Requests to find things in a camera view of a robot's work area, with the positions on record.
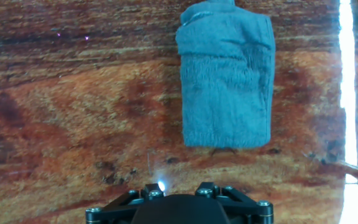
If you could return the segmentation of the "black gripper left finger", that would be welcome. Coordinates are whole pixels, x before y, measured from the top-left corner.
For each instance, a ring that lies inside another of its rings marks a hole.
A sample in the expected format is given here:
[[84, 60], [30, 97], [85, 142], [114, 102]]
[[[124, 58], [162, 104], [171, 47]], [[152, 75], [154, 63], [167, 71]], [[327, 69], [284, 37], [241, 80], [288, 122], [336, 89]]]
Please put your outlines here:
[[113, 223], [133, 217], [143, 203], [162, 197], [164, 192], [158, 184], [146, 184], [141, 190], [129, 190], [104, 207], [87, 208], [86, 224]]

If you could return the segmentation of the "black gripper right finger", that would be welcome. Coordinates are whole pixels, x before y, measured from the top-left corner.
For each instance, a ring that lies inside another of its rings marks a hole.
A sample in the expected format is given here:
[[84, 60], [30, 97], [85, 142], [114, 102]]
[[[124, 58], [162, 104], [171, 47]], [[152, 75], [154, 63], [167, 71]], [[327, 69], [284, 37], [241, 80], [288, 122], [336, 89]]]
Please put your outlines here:
[[273, 204], [267, 200], [255, 201], [240, 190], [227, 185], [219, 187], [213, 182], [202, 182], [196, 196], [219, 202], [228, 216], [244, 217], [245, 223], [273, 224]]

